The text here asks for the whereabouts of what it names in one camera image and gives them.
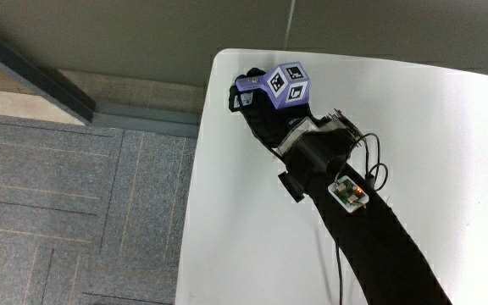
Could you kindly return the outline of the person's right hand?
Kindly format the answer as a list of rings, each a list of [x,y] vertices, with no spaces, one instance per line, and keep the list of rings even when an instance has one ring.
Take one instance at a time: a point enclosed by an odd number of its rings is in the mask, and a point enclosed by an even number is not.
[[[264,145],[276,148],[302,120],[313,120],[310,87],[308,73],[298,61],[269,71],[252,68],[231,85],[228,108],[244,116]]]

